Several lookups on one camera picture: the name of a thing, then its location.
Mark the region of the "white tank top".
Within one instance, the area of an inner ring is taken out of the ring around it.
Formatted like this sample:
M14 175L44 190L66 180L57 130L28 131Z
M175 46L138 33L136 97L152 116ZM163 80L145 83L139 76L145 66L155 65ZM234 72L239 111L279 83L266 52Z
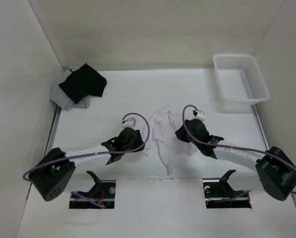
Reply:
M175 117L173 107L166 106L155 113L148 120L149 128L144 126L142 138L145 143L143 154L148 156L154 149L158 150L158 156L170 175L180 155L192 156L197 152L196 146L177 139L175 132L180 128Z

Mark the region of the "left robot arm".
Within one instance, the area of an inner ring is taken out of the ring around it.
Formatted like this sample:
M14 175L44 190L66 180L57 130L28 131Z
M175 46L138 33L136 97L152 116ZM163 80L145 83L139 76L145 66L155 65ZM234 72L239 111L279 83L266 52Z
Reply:
M137 153L144 149L140 130L124 128L98 146L80 151L63 151L59 147L51 149L32 169L24 174L38 190L45 201L52 201L62 194L78 166L99 158L107 158L107 164L119 161L126 153Z

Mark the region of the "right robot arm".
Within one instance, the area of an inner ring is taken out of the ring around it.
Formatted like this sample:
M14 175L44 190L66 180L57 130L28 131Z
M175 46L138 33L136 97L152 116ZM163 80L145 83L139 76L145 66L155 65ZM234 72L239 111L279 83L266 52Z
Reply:
M224 138L211 135L200 119L184 120L175 132L178 140L192 143L206 157L229 161L255 172L245 178L248 190L261 190L272 198L284 201L296 187L296 166L278 147L266 151L225 145Z

